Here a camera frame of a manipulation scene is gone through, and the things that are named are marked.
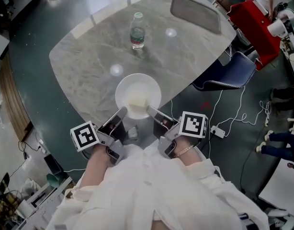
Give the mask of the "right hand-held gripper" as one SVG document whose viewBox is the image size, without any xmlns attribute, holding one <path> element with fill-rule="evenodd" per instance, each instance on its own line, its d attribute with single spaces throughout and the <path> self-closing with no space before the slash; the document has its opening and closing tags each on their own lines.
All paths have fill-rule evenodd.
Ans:
<svg viewBox="0 0 294 230">
<path fill-rule="evenodd" d="M 158 138 L 158 151 L 165 158 L 174 157 L 175 140 L 180 136 L 190 138 L 196 146 L 206 136 L 208 117 L 204 114 L 184 111 L 175 119 L 149 105 L 147 113 L 154 119 L 154 135 Z"/>
</svg>

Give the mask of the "pale yellow food cube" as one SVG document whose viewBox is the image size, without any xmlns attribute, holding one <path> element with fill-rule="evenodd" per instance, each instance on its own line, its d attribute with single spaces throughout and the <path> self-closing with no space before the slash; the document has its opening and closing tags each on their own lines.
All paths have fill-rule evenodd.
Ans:
<svg viewBox="0 0 294 230">
<path fill-rule="evenodd" d="M 131 106 L 144 107 L 147 103 L 147 96 L 143 93 L 130 93 L 128 95 L 128 104 Z"/>
</svg>

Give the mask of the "white round plate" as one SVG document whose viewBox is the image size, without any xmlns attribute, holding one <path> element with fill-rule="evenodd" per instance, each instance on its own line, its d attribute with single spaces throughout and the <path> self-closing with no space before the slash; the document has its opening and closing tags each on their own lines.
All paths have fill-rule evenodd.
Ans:
<svg viewBox="0 0 294 230">
<path fill-rule="evenodd" d="M 128 104 L 130 93 L 143 93 L 147 96 L 144 107 L 131 106 Z M 149 75 L 134 73 L 123 78 L 117 85 L 115 91 L 115 102 L 118 108 L 125 106 L 127 116 L 131 119 L 141 120 L 148 117 L 147 107 L 149 105 L 159 108 L 161 102 L 161 90 L 158 83 Z"/>
</svg>

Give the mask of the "person's left forearm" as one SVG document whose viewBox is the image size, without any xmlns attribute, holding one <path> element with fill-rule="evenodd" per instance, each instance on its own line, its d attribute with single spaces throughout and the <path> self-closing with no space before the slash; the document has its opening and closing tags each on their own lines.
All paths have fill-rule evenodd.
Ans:
<svg viewBox="0 0 294 230">
<path fill-rule="evenodd" d="M 107 147 L 97 144 L 94 146 L 79 188 L 98 186 L 104 179 L 106 170 L 111 166 Z"/>
</svg>

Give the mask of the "person's right forearm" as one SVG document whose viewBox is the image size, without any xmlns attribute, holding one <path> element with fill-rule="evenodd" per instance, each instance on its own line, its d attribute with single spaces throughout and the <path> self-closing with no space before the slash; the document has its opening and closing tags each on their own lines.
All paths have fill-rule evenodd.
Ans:
<svg viewBox="0 0 294 230">
<path fill-rule="evenodd" d="M 202 161 L 202 157 L 187 137 L 180 136 L 176 138 L 175 143 L 175 157 L 180 159 L 185 166 L 190 166 Z"/>
</svg>

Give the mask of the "round grey marble table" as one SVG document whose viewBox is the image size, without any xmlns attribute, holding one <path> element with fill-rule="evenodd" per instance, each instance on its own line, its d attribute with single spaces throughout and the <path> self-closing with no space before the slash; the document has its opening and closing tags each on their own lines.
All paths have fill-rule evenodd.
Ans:
<svg viewBox="0 0 294 230">
<path fill-rule="evenodd" d="M 208 0 L 194 0 L 211 7 Z M 56 79 L 84 121 L 102 125 L 118 107 L 119 82 L 134 73 L 151 76 L 168 103 L 198 78 L 230 45 L 236 32 L 219 14 L 220 33 L 170 12 L 172 0 L 117 0 L 78 24 L 50 52 Z M 130 24 L 141 12 L 145 42 L 130 43 Z"/>
</svg>

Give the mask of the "white power adapter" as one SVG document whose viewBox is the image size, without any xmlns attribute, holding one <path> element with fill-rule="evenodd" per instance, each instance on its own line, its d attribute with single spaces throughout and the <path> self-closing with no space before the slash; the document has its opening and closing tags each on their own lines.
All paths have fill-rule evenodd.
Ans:
<svg viewBox="0 0 294 230">
<path fill-rule="evenodd" d="M 225 134 L 226 134 L 226 132 L 224 130 L 222 130 L 221 128 L 219 128 L 217 126 L 212 126 L 210 129 L 210 132 L 219 138 L 224 138 Z"/>
</svg>

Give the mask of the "person's white shirt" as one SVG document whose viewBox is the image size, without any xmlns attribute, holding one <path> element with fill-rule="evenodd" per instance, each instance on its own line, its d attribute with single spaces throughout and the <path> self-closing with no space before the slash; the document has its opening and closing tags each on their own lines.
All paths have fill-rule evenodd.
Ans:
<svg viewBox="0 0 294 230">
<path fill-rule="evenodd" d="M 267 215 L 197 148 L 202 161 L 185 166 L 157 146 L 126 145 L 98 186 L 79 188 L 82 175 L 46 230 L 242 230 L 242 213 L 256 230 L 270 230 Z"/>
</svg>

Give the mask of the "green bin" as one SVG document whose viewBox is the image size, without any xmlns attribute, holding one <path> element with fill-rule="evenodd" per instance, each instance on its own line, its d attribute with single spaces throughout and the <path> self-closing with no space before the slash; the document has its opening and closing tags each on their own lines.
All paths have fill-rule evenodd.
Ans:
<svg viewBox="0 0 294 230">
<path fill-rule="evenodd" d="M 49 173 L 46 175 L 46 179 L 51 187 L 59 188 L 66 178 L 63 174 L 53 175 Z"/>
</svg>

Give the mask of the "wooden platform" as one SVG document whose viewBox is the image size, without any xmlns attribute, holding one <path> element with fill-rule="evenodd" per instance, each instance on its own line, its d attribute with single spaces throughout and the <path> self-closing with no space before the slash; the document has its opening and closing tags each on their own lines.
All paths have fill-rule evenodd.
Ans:
<svg viewBox="0 0 294 230">
<path fill-rule="evenodd" d="M 8 53 L 1 61 L 0 88 L 15 134 L 19 141 L 25 141 L 33 129 L 33 124 L 16 87 Z"/>
</svg>

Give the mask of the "white power strip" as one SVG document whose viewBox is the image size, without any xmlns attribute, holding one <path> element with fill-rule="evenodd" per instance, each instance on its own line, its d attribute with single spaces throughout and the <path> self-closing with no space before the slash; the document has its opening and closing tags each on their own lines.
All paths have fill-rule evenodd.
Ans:
<svg viewBox="0 0 294 230">
<path fill-rule="evenodd" d="M 266 106 L 264 108 L 264 112 L 265 112 L 265 115 L 266 115 L 264 126 L 268 127 L 269 120 L 270 120 L 270 115 L 271 115 L 271 102 L 266 103 Z"/>
</svg>

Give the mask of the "red cabinet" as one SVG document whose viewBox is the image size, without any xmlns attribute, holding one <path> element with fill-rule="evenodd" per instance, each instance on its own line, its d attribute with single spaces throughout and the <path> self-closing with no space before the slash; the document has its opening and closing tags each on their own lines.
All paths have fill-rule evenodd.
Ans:
<svg viewBox="0 0 294 230">
<path fill-rule="evenodd" d="M 255 0 L 232 5 L 227 15 L 257 51 L 258 57 L 254 61 L 257 70 L 263 69 L 279 55 L 281 39 L 269 32 L 271 21 Z"/>
</svg>

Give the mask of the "striped fabric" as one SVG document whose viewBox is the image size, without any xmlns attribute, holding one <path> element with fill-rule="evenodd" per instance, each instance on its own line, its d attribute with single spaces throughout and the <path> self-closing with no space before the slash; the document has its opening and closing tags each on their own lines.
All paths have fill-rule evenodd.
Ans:
<svg viewBox="0 0 294 230">
<path fill-rule="evenodd" d="M 247 213 L 238 214 L 242 230 L 256 230 L 257 225 L 249 218 Z"/>
</svg>

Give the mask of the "white table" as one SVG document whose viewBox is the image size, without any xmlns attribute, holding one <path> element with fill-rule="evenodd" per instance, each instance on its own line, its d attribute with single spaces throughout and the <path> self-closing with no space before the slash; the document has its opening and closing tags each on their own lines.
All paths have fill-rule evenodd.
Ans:
<svg viewBox="0 0 294 230">
<path fill-rule="evenodd" d="M 287 160 L 280 160 L 270 180 L 259 194 L 259 199 L 286 209 L 294 216 L 294 169 L 288 168 Z"/>
</svg>

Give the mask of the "white paper roll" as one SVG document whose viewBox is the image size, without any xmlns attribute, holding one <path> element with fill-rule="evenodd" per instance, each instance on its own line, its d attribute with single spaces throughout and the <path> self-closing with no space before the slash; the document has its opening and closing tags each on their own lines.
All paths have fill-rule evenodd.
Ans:
<svg viewBox="0 0 294 230">
<path fill-rule="evenodd" d="M 273 37 L 284 38 L 287 36 L 287 30 L 281 20 L 276 20 L 269 26 L 267 26 L 268 31 Z"/>
</svg>

